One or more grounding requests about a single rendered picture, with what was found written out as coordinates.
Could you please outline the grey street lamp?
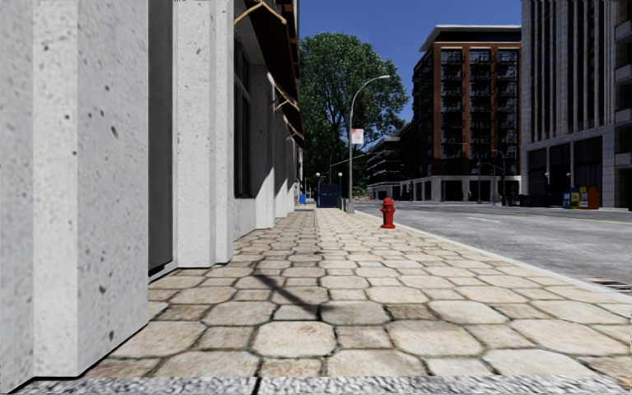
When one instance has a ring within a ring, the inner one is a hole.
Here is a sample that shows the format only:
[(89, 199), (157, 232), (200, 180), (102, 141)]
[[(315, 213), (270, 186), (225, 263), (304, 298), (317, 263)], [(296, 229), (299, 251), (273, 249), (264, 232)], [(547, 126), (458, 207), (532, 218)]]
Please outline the grey street lamp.
[(352, 141), (352, 133), (353, 133), (353, 124), (352, 123), (353, 123), (353, 113), (354, 113), (354, 106), (355, 106), (356, 98), (359, 95), (359, 93), (366, 86), (368, 86), (371, 82), (377, 81), (377, 80), (387, 80), (387, 79), (390, 79), (391, 77), (392, 77), (391, 75), (387, 74), (387, 75), (382, 75), (382, 76), (375, 77), (375, 78), (372, 78), (372, 79), (368, 80), (354, 94), (353, 99), (351, 101), (351, 107), (350, 107), (350, 113), (349, 113), (349, 128), (348, 128), (348, 172), (349, 172), (349, 179), (348, 179), (348, 199), (347, 199), (347, 204), (346, 204), (346, 213), (347, 214), (353, 214), (355, 212), (353, 196), (352, 196), (352, 192), (353, 192), (353, 145), (354, 145), (354, 143)]

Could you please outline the red fire hydrant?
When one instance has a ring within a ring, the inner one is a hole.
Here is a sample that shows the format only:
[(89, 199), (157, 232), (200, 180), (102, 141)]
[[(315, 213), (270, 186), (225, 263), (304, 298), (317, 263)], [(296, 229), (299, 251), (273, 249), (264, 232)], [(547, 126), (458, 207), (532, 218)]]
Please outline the red fire hydrant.
[(390, 197), (385, 197), (382, 202), (380, 211), (383, 214), (383, 224), (380, 226), (384, 229), (395, 229), (393, 217), (395, 212), (394, 201)]

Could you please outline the dark low building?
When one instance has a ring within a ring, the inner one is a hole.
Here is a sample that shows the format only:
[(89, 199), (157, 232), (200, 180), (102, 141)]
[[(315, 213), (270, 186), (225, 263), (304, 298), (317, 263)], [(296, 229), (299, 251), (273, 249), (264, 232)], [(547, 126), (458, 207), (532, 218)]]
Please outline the dark low building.
[(368, 152), (365, 171), (369, 196), (398, 200), (401, 192), (400, 137), (384, 137)]

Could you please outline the trees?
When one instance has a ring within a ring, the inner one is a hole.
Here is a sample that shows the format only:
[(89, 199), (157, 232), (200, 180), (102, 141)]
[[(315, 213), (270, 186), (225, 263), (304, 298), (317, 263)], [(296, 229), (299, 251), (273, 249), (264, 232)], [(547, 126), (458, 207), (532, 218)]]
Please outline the trees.
[(368, 80), (391, 75), (366, 86), (355, 100), (353, 113), (353, 192), (366, 187), (365, 151), (381, 137), (398, 131), (405, 121), (400, 113), (409, 100), (395, 64), (354, 35), (322, 32), (300, 42), (300, 108), (306, 139), (304, 176), (315, 185), (323, 182), (346, 186), (348, 128), (351, 101)]

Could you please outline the red brick building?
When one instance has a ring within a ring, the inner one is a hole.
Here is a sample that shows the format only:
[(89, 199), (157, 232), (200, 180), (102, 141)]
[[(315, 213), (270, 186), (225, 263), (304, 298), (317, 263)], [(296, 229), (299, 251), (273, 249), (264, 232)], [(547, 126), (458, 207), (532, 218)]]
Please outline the red brick building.
[(521, 28), (438, 25), (413, 68), (413, 120), (400, 133), (411, 200), (497, 202), (521, 186)]

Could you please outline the pale concrete building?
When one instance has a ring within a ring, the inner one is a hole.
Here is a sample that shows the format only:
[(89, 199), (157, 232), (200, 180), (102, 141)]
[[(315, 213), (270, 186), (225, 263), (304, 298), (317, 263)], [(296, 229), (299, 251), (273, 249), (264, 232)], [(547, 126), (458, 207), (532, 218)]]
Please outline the pale concrete building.
[(150, 280), (292, 211), (300, 0), (0, 0), (0, 391), (82, 374)]

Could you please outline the pale stone building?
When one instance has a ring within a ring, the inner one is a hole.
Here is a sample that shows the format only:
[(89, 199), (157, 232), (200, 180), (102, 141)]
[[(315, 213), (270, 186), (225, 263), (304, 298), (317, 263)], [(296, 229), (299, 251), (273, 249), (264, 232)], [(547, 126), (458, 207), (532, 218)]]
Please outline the pale stone building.
[(632, 0), (522, 0), (521, 191), (632, 211)]

